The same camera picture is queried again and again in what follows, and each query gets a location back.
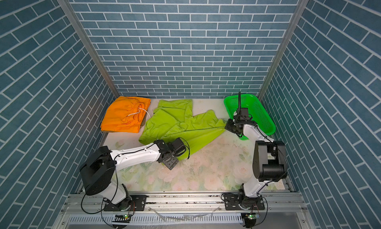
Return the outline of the green perforated plastic basket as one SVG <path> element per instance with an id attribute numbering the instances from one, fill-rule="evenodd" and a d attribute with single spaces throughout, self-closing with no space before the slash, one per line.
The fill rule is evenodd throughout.
<path id="1" fill-rule="evenodd" d="M 237 114 L 238 108 L 248 108 L 249 114 L 253 117 L 253 121 L 258 124 L 260 130 L 264 134 L 271 136 L 275 133 L 276 126 L 273 120 L 256 96 L 251 94 L 242 94 L 226 97 L 224 99 L 224 105 L 230 119 L 233 119 L 234 115 Z M 248 139 L 246 136 L 243 136 L 242 138 L 243 140 Z"/>

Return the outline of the light green garment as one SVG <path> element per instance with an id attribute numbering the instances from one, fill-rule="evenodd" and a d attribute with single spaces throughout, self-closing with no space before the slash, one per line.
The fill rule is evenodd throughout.
<path id="1" fill-rule="evenodd" d="M 188 158 L 225 132 L 226 123 L 216 117 L 213 110 L 192 114 L 192 100 L 160 100 L 153 116 L 146 122 L 139 142 L 148 145 L 156 140 L 172 142 L 185 140 L 190 152 L 178 157 Z"/>

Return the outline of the orange shorts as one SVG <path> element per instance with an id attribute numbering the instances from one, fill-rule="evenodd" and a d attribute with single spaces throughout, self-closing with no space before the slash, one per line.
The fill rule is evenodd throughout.
<path id="1" fill-rule="evenodd" d="M 147 98 L 118 97 L 106 110 L 101 131 L 138 133 L 150 104 Z"/>

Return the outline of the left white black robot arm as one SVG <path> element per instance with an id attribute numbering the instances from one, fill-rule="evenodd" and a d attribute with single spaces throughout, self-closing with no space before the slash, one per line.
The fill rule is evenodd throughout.
<path id="1" fill-rule="evenodd" d="M 114 205 L 129 201 L 127 188 L 119 183 L 118 171 L 146 162 L 162 163 L 172 170 L 184 153 L 190 156 L 190 146 L 182 138 L 168 143 L 156 140 L 142 147 L 124 150 L 100 147 L 80 167 L 85 194 L 100 195 Z"/>

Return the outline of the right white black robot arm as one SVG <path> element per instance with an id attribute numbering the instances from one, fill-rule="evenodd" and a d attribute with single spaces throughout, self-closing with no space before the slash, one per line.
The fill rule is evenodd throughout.
<path id="1" fill-rule="evenodd" d="M 247 137 L 254 145 L 253 176 L 239 190 L 239 200 L 250 202 L 261 196 L 270 183 L 287 177 L 288 164 L 285 144 L 267 136 L 249 115 L 247 108 L 239 107 L 225 129 L 238 137 Z"/>

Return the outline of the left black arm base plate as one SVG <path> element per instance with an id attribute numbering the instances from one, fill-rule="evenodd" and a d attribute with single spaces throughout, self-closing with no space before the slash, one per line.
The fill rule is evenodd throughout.
<path id="1" fill-rule="evenodd" d="M 146 195 L 130 195 L 126 199 L 122 200 L 118 204 L 113 204 L 110 200 L 106 199 L 106 205 L 104 211 L 116 212 L 116 211 L 144 211 L 146 204 Z"/>

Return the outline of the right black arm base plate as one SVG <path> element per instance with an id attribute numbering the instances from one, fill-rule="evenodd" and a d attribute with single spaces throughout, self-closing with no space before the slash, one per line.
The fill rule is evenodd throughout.
<path id="1" fill-rule="evenodd" d="M 224 203 L 225 210 L 264 210 L 265 205 L 262 197 L 250 198 L 233 193 L 222 193 L 221 200 Z"/>

